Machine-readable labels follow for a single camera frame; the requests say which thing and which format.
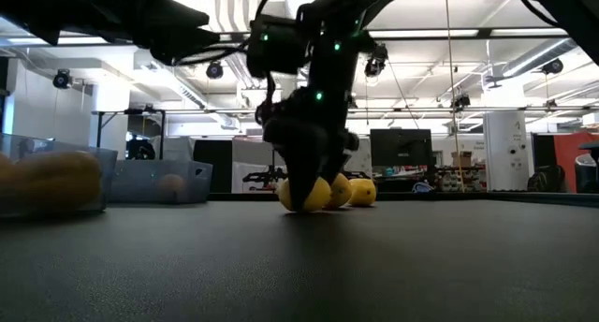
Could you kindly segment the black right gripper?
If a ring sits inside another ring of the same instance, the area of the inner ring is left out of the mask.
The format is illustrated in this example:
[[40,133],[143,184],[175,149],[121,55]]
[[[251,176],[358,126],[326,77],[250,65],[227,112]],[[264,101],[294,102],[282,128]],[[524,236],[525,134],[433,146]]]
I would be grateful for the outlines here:
[[[358,135],[346,128],[353,97],[347,90],[300,87],[279,102],[267,94],[261,103],[262,138],[284,159],[287,178],[277,193],[291,212],[320,211],[333,184],[350,158],[345,150],[359,148]],[[327,182],[320,176],[323,155]]]

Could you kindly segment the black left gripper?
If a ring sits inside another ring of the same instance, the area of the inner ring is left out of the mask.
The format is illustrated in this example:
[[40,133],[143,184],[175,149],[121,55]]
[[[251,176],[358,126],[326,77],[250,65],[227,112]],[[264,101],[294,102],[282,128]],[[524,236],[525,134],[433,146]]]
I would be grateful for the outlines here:
[[124,40],[172,65],[216,44],[220,37],[204,27],[210,17],[175,0],[109,0]]

